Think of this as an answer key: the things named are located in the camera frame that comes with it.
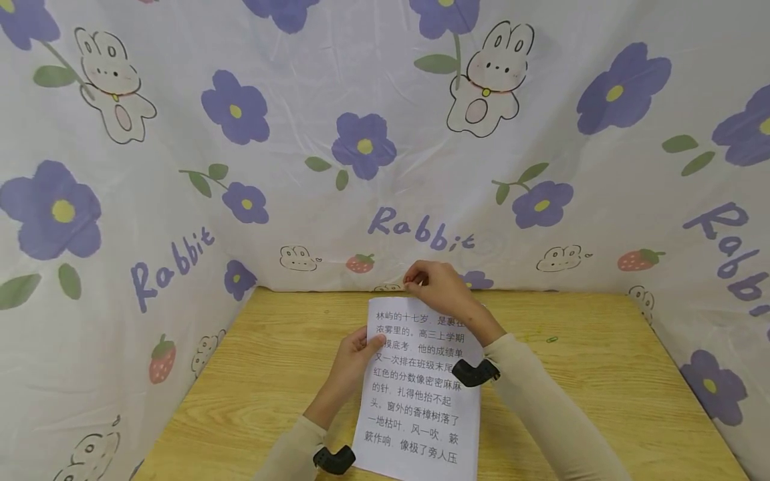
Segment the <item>beige sleeve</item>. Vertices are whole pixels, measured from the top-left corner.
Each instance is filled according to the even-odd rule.
[[[529,346],[507,334],[484,354],[500,370],[493,382],[497,394],[521,419],[560,481],[630,481],[607,441]]]
[[[313,481],[313,456],[323,447],[325,436],[324,429],[300,416],[291,431],[278,438],[253,481]]]

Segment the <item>black wrist strap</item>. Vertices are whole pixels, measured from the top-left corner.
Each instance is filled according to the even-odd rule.
[[[497,381],[500,378],[500,371],[489,359],[481,361],[478,367],[473,367],[465,359],[460,359],[452,368],[452,374],[466,387],[481,386],[490,379]]]
[[[313,463],[335,476],[342,476],[356,462],[356,455],[347,444],[337,454],[332,454],[325,446],[313,456]]]

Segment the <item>person's left hand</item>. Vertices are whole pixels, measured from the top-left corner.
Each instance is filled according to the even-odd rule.
[[[337,350],[329,377],[305,411],[305,417],[329,429],[337,412],[360,389],[359,382],[369,361],[384,345],[384,334],[378,334],[367,342],[366,326],[345,337]]]

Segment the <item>small bunny face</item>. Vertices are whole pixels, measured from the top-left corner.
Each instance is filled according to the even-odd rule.
[[[108,32],[89,35],[83,28],[75,30],[75,38],[82,54],[83,73],[96,88],[114,95],[139,90],[142,81],[129,64],[126,48],[119,38]]]
[[[560,272],[574,269],[581,263],[581,247],[554,247],[545,253],[543,259],[537,262],[537,270],[541,272]]]
[[[280,263],[293,271],[312,272],[318,269],[319,258],[310,257],[310,252],[302,246],[284,246],[281,248]]]
[[[120,416],[112,424],[117,426]],[[70,457],[70,465],[59,471],[54,481],[97,481],[112,463],[113,456],[120,445],[120,433],[113,432],[106,436],[89,434],[83,438]]]
[[[216,347],[222,342],[222,338],[225,336],[225,330],[219,331],[218,336],[204,336],[198,342],[198,350],[192,357],[192,363],[190,368],[195,373],[196,379],[203,372],[203,368],[209,363],[209,359],[214,354]]]
[[[647,322],[652,322],[652,309],[655,308],[655,296],[652,292],[648,292],[644,286],[634,286],[628,290],[628,296],[639,306]]]
[[[519,24],[511,28],[500,22],[484,40],[484,46],[468,62],[468,78],[476,85],[494,92],[515,90],[527,74],[527,54],[532,48],[534,30]]]
[[[401,286],[398,284],[383,284],[374,288],[374,292],[395,292],[400,290]]]

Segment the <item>table surface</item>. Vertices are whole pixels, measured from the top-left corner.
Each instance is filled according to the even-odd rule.
[[[478,292],[528,342],[635,481],[746,479],[676,365],[624,296]],[[177,409],[135,481],[248,481],[323,384],[339,341],[366,324],[368,292],[258,289]],[[546,339],[557,336],[555,342]],[[327,442],[352,444],[360,397]],[[321,480],[339,479],[321,473]],[[351,468],[342,478],[382,476]],[[555,479],[524,427],[482,388],[480,481]]]

